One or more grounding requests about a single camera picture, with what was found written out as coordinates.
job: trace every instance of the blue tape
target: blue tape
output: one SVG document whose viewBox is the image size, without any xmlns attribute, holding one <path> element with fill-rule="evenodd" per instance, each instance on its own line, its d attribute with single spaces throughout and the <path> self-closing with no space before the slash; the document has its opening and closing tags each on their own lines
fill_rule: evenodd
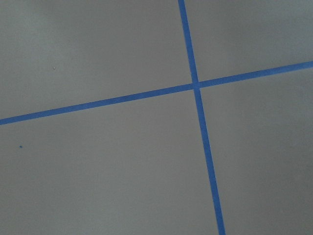
<svg viewBox="0 0 313 235">
<path fill-rule="evenodd" d="M 221 202 L 220 202 L 219 192 L 218 192 L 217 183 L 216 183 L 211 147 L 210 147 L 210 142 L 209 142 L 209 135 L 208 135 L 208 131 L 206 128 L 205 115 L 204 115 L 202 97 L 201 97 L 201 92 L 200 92 L 200 84 L 198 81 L 196 61 L 195 61 L 193 47 L 192 47 L 192 41 L 191 41 L 191 35 L 190 35 L 190 30 L 189 30 L 185 2 L 184 0 L 178 0 L 178 3 L 179 3 L 182 28 L 183 28 L 184 36 L 185 36 L 189 68 L 190 68 L 192 83 L 194 87 L 194 94 L 195 94 L 195 100 L 196 100 L 197 111 L 198 111 L 198 119 L 199 119 L 202 142 L 203 142 L 203 147 L 204 147 L 206 166 L 207 166 L 209 181 L 210 181 L 210 186 L 211 186 L 211 193 L 212 193 L 212 198 L 213 198 L 217 227 L 218 227 L 219 235 L 225 235 L 225 227 L 224 227 L 224 221 L 223 221 L 223 215 L 222 215 L 222 209 L 221 209 Z"/>
<path fill-rule="evenodd" d="M 201 88 L 211 87 L 211 86 L 216 86 L 216 85 L 230 83 L 230 82 L 237 82 L 237 81 L 242 81 L 242 80 L 247 80 L 247 79 L 252 79 L 252 78 L 257 78 L 257 77 L 264 77 L 264 76 L 291 72 L 291 71 L 296 71 L 296 70 L 304 70 L 304 69 L 309 69 L 309 68 L 313 68 L 313 61 L 304 62 L 300 64 L 294 64 L 294 65 L 287 65 L 287 66 L 272 68 L 268 70 L 248 72 L 248 73 L 243 73 L 243 74 L 229 76 L 229 77 L 221 77 L 221 78 L 216 78 L 212 80 L 207 80 L 207 81 L 200 82 L 200 87 Z"/>
<path fill-rule="evenodd" d="M 96 108 L 96 107 L 101 107 L 101 106 L 106 106 L 106 105 L 111 105 L 111 104 L 137 100 L 137 99 L 145 99 L 145 98 L 164 95 L 164 94 L 183 92 L 183 91 L 188 91 L 192 89 L 193 89 L 192 84 L 186 84 L 186 85 L 169 87 L 169 88 L 164 88 L 164 89 L 159 89 L 159 90 L 154 90 L 154 91 L 149 91 L 149 92 L 125 95 L 121 97 L 104 99 L 104 100 L 99 100 L 95 102 L 78 104 L 78 105 L 73 105 L 73 106 L 68 106 L 68 107 L 63 107 L 63 108 L 58 108 L 58 109 L 51 109 L 51 110 L 25 114 L 25 115 L 16 116 L 16 117 L 8 117 L 8 118 L 0 119 L 0 125 L 9 124 L 9 123 L 18 122 L 18 121 L 30 120 L 30 119 L 35 119 L 35 118 L 42 118 L 42 117 L 47 117 L 47 116 L 52 116 L 52 115 L 57 115 L 57 114 L 70 113 L 70 112 L 75 112 L 79 110 L 91 109 L 91 108 Z"/>
</svg>

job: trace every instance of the blue line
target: blue line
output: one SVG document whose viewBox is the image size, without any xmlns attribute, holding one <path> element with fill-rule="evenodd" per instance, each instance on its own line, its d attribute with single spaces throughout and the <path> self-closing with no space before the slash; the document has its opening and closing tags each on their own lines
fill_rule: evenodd
<svg viewBox="0 0 313 235">
<path fill-rule="evenodd" d="M 187 54 L 188 54 L 188 60 L 189 60 L 189 68 L 190 68 L 192 83 L 194 87 L 194 94 L 195 94 L 195 100 L 196 100 L 197 111 L 198 111 L 198 119 L 199 119 L 202 142 L 203 142 L 203 147 L 204 147 L 206 166 L 207 166 L 209 181 L 210 181 L 210 186 L 211 186 L 217 227 L 218 227 L 219 235 L 225 235 L 225 227 L 224 227 L 220 197 L 219 197 L 219 192 L 218 192 L 217 183 L 216 183 L 212 153 L 211 153 L 210 142 L 209 142 L 209 135 L 208 135 L 206 122 L 205 122 L 205 115 L 204 115 L 202 97 L 201 97 L 201 92 L 200 92 L 200 84 L 198 81 L 196 61 L 195 61 L 194 52 L 192 48 L 192 41 L 191 41 L 191 35 L 190 35 L 190 30 L 189 30 L 185 2 L 184 0 L 178 0 L 178 3 L 179 3 L 182 28 L 183 28 L 184 36 L 185 36 L 185 42 L 186 42 L 186 48 L 187 48 Z"/>
<path fill-rule="evenodd" d="M 169 88 L 164 88 L 164 89 L 159 89 L 159 90 L 154 90 L 154 91 L 149 91 L 149 92 L 125 95 L 121 97 L 104 99 L 104 100 L 99 100 L 99 101 L 85 103 L 85 104 L 77 104 L 73 106 L 67 106 L 67 107 L 58 108 L 58 109 L 51 109 L 51 110 L 46 110 L 46 111 L 37 112 L 37 113 L 25 114 L 25 115 L 16 116 L 16 117 L 8 117 L 8 118 L 0 119 L 0 125 L 30 120 L 30 119 L 35 119 L 35 118 L 43 118 L 43 117 L 57 115 L 57 114 L 75 112 L 75 111 L 84 110 L 84 109 L 91 109 L 91 108 L 96 108 L 96 107 L 101 107 L 101 106 L 106 106 L 106 105 L 111 105 L 111 104 L 137 100 L 137 99 L 144 99 L 144 98 L 149 98 L 149 97 L 154 97 L 154 96 L 159 96 L 159 95 L 164 95 L 164 94 L 183 92 L 183 91 L 188 91 L 192 89 L 193 89 L 192 84 L 186 84 L 186 85 L 169 87 Z"/>
<path fill-rule="evenodd" d="M 296 71 L 296 70 L 304 70 L 304 69 L 309 69 L 309 68 L 313 68 L 313 61 L 304 62 L 300 64 L 294 64 L 294 65 L 287 65 L 287 66 L 272 68 L 268 70 L 248 72 L 248 73 L 243 73 L 243 74 L 229 76 L 229 77 L 221 77 L 221 78 L 216 78 L 212 80 L 207 80 L 207 81 L 200 82 L 200 87 L 201 88 L 211 87 L 211 86 L 216 86 L 216 85 L 230 83 L 230 82 L 243 81 L 243 80 L 257 78 L 257 77 L 264 77 L 264 76 L 269 76 L 269 75 L 274 75 L 274 74 L 279 74 L 279 73 L 284 73 L 284 72 L 291 72 L 291 71 Z"/>
</svg>

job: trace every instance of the horizontal blue line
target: horizontal blue line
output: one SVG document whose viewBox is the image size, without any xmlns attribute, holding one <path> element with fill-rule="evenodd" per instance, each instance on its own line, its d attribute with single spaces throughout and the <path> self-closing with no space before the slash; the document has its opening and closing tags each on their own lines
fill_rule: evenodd
<svg viewBox="0 0 313 235">
<path fill-rule="evenodd" d="M 291 72 L 291 71 L 296 71 L 296 70 L 304 70 L 304 69 L 309 69 L 309 68 L 313 68 L 313 61 L 202 81 L 200 82 L 200 87 L 201 88 L 211 87 L 211 86 L 216 86 L 216 85 L 225 84 L 225 83 L 238 82 L 238 81 L 243 81 L 243 80 L 257 78 L 257 77 L 264 77 L 264 76 L 269 76 L 269 75 L 274 75 L 274 74 L 279 74 L 279 73 L 284 73 L 284 72 Z"/>
<path fill-rule="evenodd" d="M 99 101 L 85 103 L 85 104 L 77 104 L 77 105 L 51 109 L 51 110 L 46 110 L 46 111 L 37 112 L 37 113 L 25 114 L 25 115 L 20 115 L 20 116 L 15 116 L 15 117 L 8 117 L 8 118 L 0 119 L 0 125 L 30 120 L 30 119 L 35 119 L 35 118 L 43 118 L 43 117 L 57 115 L 57 114 L 70 113 L 70 112 L 75 112 L 79 110 L 91 109 L 91 108 L 96 108 L 96 107 L 101 107 L 101 106 L 106 106 L 106 105 L 111 105 L 111 104 L 137 100 L 137 99 L 144 99 L 144 98 L 164 95 L 164 94 L 183 92 L 183 91 L 188 91 L 192 89 L 193 89 L 192 84 L 186 84 L 186 85 L 169 87 L 169 88 L 164 88 L 164 89 L 159 89 L 159 90 L 154 90 L 154 91 L 149 91 L 149 92 L 125 95 L 125 96 L 104 99 L 104 100 L 99 100 Z"/>
</svg>

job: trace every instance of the vertical blue line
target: vertical blue line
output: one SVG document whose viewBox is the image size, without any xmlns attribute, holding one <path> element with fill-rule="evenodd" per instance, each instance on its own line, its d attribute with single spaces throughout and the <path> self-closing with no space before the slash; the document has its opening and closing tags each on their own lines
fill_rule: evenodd
<svg viewBox="0 0 313 235">
<path fill-rule="evenodd" d="M 206 166 L 207 166 L 209 181 L 211 185 L 211 192 L 212 192 L 215 216 L 217 220 L 217 227 L 219 230 L 219 235 L 225 235 L 225 227 L 224 227 L 220 197 L 219 197 L 219 192 L 218 192 L 217 183 L 216 183 L 209 135 L 208 135 L 206 122 L 205 122 L 202 97 L 201 97 L 201 92 L 200 92 L 200 84 L 198 80 L 196 61 L 195 61 L 194 52 L 192 48 L 191 34 L 189 30 L 185 2 L 184 0 L 178 0 L 178 3 L 179 3 L 182 27 L 183 27 L 184 36 L 185 36 L 189 68 L 190 68 L 190 73 L 191 73 L 191 78 L 192 78 L 192 83 L 193 83 L 193 88 L 194 88 L 194 95 L 195 95 L 195 100 L 196 100 L 196 105 L 197 105 L 198 119 L 199 119 L 199 124 L 200 124 L 200 129 L 201 129 L 201 136 L 202 136 L 202 142 L 203 142 L 203 147 L 204 147 Z"/>
</svg>

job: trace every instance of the gray surface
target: gray surface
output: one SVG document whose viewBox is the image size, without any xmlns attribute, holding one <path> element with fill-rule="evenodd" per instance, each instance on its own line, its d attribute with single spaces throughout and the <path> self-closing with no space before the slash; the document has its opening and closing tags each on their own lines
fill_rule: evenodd
<svg viewBox="0 0 313 235">
<path fill-rule="evenodd" d="M 192 91 L 0 132 L 1 235 L 218 234 Z"/>
<path fill-rule="evenodd" d="M 186 0 L 199 80 L 313 60 L 311 0 Z"/>
<path fill-rule="evenodd" d="M 191 82 L 176 0 L 6 0 L 0 22 L 0 118 Z"/>
<path fill-rule="evenodd" d="M 313 234 L 312 77 L 202 90 L 227 235 Z"/>
</svg>

